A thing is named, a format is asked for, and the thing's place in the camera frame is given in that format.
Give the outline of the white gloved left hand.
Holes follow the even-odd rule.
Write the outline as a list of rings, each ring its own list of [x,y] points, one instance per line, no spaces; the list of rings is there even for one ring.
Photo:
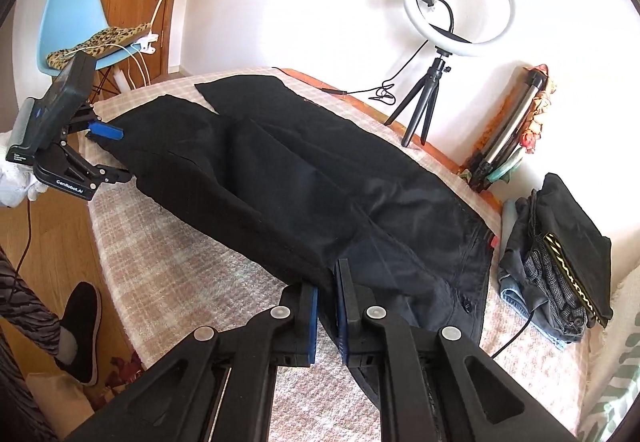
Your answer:
[[[35,202],[47,192],[47,186],[32,172],[32,167],[1,161],[0,205],[15,208],[28,199]]]

